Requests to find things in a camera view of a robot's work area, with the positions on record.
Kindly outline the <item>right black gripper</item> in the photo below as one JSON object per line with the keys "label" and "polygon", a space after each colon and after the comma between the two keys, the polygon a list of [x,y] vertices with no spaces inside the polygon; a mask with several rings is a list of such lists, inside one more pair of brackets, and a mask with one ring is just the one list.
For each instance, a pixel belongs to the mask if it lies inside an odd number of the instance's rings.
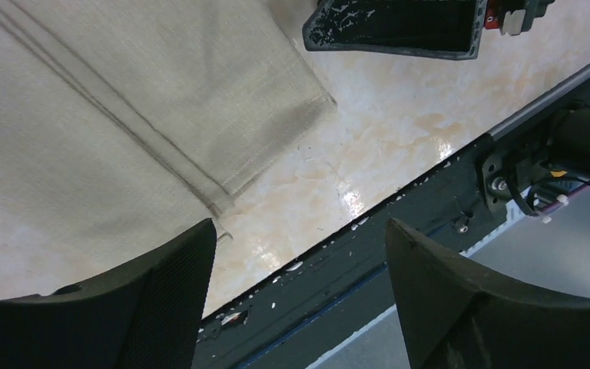
{"label": "right black gripper", "polygon": [[483,29],[520,35],[554,2],[320,1],[303,24],[303,44],[310,52],[360,51],[471,60],[478,56]]}

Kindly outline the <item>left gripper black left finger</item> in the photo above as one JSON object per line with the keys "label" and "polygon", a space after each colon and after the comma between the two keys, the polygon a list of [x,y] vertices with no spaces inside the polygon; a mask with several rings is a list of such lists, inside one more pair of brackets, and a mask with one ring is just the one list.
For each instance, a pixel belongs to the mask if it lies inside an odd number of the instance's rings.
{"label": "left gripper black left finger", "polygon": [[205,219],[53,294],[0,301],[0,368],[189,368],[214,263]]}

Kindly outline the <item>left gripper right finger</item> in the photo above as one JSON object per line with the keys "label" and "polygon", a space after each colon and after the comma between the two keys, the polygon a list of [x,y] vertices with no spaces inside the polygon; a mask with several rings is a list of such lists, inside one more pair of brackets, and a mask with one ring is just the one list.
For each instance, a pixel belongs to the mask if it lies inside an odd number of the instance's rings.
{"label": "left gripper right finger", "polygon": [[590,298],[528,284],[401,220],[386,259],[412,368],[590,368]]}

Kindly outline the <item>beige cloth napkin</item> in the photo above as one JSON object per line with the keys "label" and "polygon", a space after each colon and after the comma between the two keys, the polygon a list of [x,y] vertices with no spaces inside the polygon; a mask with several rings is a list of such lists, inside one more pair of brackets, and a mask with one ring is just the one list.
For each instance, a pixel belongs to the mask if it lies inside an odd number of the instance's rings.
{"label": "beige cloth napkin", "polygon": [[334,110],[262,1],[0,1],[0,300],[216,218]]}

